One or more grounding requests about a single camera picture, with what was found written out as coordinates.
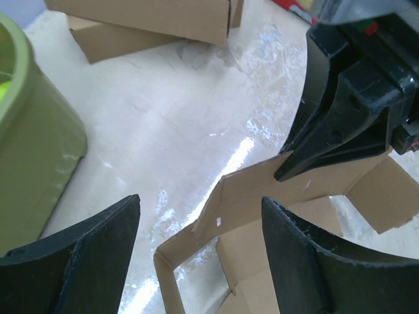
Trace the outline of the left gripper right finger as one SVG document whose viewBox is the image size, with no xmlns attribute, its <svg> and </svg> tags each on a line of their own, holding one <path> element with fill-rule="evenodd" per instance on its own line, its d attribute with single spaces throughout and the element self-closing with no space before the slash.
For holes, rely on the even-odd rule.
<svg viewBox="0 0 419 314">
<path fill-rule="evenodd" d="M 417 313 L 418 260 L 357 245 L 261 200 L 280 313 Z"/>
</svg>

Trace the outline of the brown cardboard box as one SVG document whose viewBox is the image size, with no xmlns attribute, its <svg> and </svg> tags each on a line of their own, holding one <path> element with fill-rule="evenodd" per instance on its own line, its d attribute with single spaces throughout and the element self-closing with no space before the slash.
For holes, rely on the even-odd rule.
<svg viewBox="0 0 419 314">
<path fill-rule="evenodd" d="M 388 154 L 279 182 L 285 161 L 222 177 L 198 219 L 156 249 L 166 312 L 185 310 L 175 269 L 216 240 L 230 288 L 220 313 L 417 313 L 417 259 L 343 239 L 330 197 L 383 233 L 418 213 L 418 183 Z"/>
</svg>

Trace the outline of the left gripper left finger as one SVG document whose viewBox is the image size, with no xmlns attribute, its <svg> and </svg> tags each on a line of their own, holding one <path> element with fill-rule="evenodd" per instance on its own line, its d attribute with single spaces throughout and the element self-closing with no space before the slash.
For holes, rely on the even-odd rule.
<svg viewBox="0 0 419 314">
<path fill-rule="evenodd" d="M 140 220 L 127 196 L 1 257 L 2 313 L 117 313 Z"/>
</svg>

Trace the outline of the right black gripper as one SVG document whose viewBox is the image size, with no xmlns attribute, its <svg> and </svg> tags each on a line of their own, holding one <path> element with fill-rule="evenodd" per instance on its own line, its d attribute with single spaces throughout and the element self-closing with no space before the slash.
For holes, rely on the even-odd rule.
<svg viewBox="0 0 419 314">
<path fill-rule="evenodd" d="M 314 16 L 322 24 L 306 33 L 304 88 L 280 150 L 293 153 L 275 179 L 418 150 L 418 2 L 314 1 Z"/>
</svg>

